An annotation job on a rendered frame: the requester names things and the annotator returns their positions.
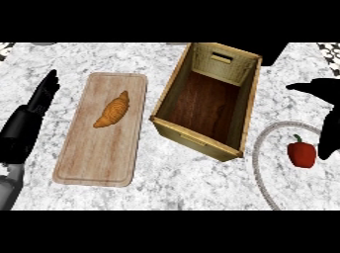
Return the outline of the red bell pepper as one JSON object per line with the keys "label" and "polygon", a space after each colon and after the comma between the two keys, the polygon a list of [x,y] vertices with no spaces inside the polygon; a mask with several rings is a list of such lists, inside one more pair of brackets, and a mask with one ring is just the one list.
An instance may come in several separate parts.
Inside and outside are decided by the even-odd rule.
{"label": "red bell pepper", "polygon": [[311,168],[317,159],[315,146],[302,140],[302,137],[298,133],[293,135],[293,137],[296,138],[296,142],[287,146],[289,159],[296,167]]}

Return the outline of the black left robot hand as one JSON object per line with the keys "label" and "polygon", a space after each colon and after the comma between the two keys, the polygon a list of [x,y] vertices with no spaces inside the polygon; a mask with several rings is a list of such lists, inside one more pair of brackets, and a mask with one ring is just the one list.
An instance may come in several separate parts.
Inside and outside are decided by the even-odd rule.
{"label": "black left robot hand", "polygon": [[23,164],[27,161],[58,89],[54,69],[36,89],[29,104],[20,106],[0,131],[0,163]]}

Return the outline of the tan wicker basket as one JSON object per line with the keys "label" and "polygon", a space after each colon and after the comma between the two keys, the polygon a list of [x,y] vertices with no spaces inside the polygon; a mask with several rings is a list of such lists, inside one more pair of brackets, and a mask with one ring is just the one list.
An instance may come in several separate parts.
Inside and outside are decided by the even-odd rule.
{"label": "tan wicker basket", "polygon": [[225,44],[190,43],[151,115],[163,137],[222,162],[244,156],[262,62]]}

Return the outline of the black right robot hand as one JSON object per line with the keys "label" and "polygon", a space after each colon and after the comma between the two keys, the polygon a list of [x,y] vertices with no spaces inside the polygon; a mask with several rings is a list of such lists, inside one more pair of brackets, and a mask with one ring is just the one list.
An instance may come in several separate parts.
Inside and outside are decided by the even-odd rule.
{"label": "black right robot hand", "polygon": [[289,90],[308,93],[333,105],[320,135],[318,156],[327,160],[340,149],[340,79],[315,78],[309,83],[293,83]]}

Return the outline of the golden brown croissant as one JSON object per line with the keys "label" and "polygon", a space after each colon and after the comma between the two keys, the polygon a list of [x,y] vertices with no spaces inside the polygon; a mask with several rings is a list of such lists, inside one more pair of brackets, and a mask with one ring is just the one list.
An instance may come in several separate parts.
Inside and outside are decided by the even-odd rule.
{"label": "golden brown croissant", "polygon": [[95,127],[110,127],[125,118],[131,107],[129,92],[125,91],[120,96],[107,105],[102,116],[97,120]]}

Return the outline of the round marble-patterned placemat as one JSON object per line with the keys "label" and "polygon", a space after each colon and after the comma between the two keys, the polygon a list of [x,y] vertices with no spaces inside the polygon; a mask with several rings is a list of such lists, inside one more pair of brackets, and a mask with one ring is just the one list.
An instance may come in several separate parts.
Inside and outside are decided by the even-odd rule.
{"label": "round marble-patterned placemat", "polygon": [[320,147],[320,129],[301,122],[278,122],[258,136],[253,170],[262,195],[278,211],[340,211],[340,149],[311,168],[296,167],[287,147],[302,140]]}

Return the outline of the pale wooden cutting board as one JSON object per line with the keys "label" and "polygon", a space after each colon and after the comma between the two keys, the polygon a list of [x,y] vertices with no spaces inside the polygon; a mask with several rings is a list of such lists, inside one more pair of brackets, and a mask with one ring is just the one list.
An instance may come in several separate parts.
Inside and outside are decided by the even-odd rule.
{"label": "pale wooden cutting board", "polygon": [[[97,72],[76,110],[60,154],[54,179],[61,184],[126,187],[132,183],[148,77],[135,73]],[[131,107],[122,121],[95,128],[110,102],[128,91]]]}

